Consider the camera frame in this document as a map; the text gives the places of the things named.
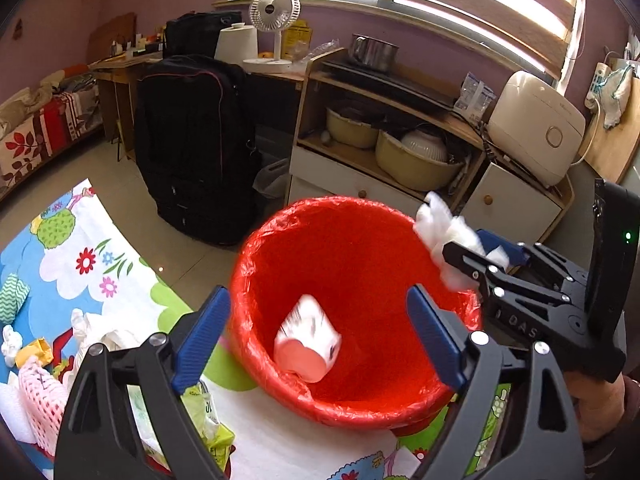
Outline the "person's right hand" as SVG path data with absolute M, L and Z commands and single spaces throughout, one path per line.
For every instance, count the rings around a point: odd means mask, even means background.
M 578 372 L 565 372 L 564 380 L 575 400 L 579 433 L 584 442 L 597 441 L 617 427 L 625 413 L 622 374 L 614 382 L 607 382 Z

